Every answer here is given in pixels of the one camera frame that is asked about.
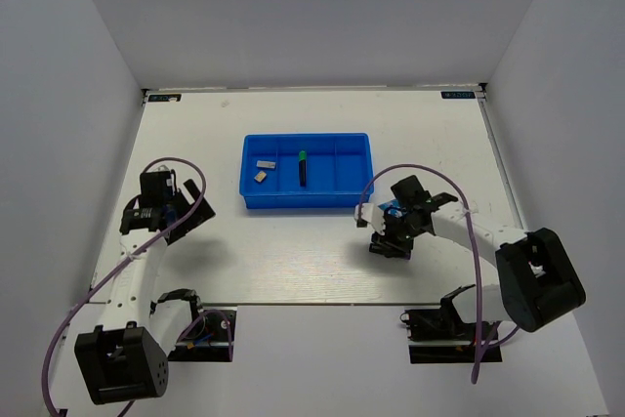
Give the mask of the purple capped black highlighter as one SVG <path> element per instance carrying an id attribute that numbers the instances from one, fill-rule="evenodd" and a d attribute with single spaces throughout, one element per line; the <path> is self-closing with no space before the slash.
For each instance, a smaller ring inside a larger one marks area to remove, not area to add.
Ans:
<path id="1" fill-rule="evenodd" d="M 411 258 L 413 246 L 414 242 L 412 240 L 400 243 L 399 245 L 372 241 L 369 244 L 369 252 L 387 259 L 409 260 Z"/>

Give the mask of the blue labelled round jar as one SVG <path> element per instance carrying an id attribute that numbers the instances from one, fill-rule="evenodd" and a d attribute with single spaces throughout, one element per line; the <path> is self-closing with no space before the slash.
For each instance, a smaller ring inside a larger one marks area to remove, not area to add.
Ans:
<path id="1" fill-rule="evenodd" d="M 379 204 L 378 207 L 385 213 L 392 214 L 394 217 L 400 217 L 403 213 L 399 202 L 396 199 Z"/>

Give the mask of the small tan wooden block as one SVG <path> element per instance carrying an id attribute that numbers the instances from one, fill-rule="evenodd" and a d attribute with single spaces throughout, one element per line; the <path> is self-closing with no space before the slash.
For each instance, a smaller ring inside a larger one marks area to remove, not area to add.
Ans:
<path id="1" fill-rule="evenodd" d="M 258 184 L 261 184 L 267 177 L 268 177 L 268 174 L 265 171 L 259 171 L 255 175 L 254 181 Z"/>

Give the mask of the grey white eraser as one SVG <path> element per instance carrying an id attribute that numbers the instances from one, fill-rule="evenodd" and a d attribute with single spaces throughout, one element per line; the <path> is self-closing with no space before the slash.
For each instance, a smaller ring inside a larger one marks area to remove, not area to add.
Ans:
<path id="1" fill-rule="evenodd" d="M 258 160 L 256 162 L 256 167 L 263 170 L 274 170 L 276 168 L 276 162 L 269 160 Z"/>

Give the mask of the green capped black highlighter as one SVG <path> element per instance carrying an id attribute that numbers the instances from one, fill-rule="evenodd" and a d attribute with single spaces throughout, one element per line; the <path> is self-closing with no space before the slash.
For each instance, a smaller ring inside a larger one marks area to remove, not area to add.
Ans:
<path id="1" fill-rule="evenodd" d="M 299 185 L 301 188 L 307 186 L 307 157 L 308 154 L 305 150 L 300 150 L 298 155 L 298 176 Z"/>

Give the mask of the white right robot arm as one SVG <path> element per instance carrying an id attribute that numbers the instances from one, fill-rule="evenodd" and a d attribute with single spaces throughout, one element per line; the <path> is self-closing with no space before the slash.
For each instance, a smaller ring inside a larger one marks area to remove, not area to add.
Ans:
<path id="1" fill-rule="evenodd" d="M 461 338 L 480 322 L 512 322 L 535 332 L 580 308 L 587 295 L 559 236 L 551 229 L 526 231 L 497 225 L 473 214 L 459 197 L 431 194 L 415 176 L 393 185 L 393 200 L 361 203 L 354 209 L 359 227 L 372 227 L 370 252 L 409 259 L 416 237 L 430 234 L 472 252 L 477 262 L 497 270 L 497 281 L 481 279 L 439 301 L 440 323 Z"/>

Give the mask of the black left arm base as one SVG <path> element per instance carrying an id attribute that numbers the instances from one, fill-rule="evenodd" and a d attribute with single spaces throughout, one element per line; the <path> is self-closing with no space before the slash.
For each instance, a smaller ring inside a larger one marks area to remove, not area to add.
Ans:
<path id="1" fill-rule="evenodd" d="M 237 307 L 208 313 L 169 353 L 170 362 L 228 363 L 234 352 Z"/>

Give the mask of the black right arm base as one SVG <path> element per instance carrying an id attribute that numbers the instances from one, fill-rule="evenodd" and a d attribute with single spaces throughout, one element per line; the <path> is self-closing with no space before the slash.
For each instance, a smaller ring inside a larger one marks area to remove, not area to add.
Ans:
<path id="1" fill-rule="evenodd" d="M 409 360 L 412 364 L 469 364 L 475 360 L 477 288 L 461 286 L 444 295 L 436 305 L 408 307 L 399 320 L 407 329 Z M 490 284 L 482 293 L 482 361 L 500 362 L 502 354 L 495 344 L 498 333 L 493 327 L 509 319 L 500 287 Z"/>

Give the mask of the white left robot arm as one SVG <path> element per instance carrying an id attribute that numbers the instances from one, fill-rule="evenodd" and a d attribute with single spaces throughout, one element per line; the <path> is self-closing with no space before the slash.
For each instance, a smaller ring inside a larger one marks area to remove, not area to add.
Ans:
<path id="1" fill-rule="evenodd" d="M 169 246 L 214 216 L 194 180 L 179 187 L 165 165 L 140 175 L 140 193 L 122 214 L 121 269 L 94 330 L 79 334 L 74 345 L 94 404 L 165 394 L 169 353 L 181 334 L 200 335 L 207 316 L 192 289 L 158 294 L 158 271 Z"/>

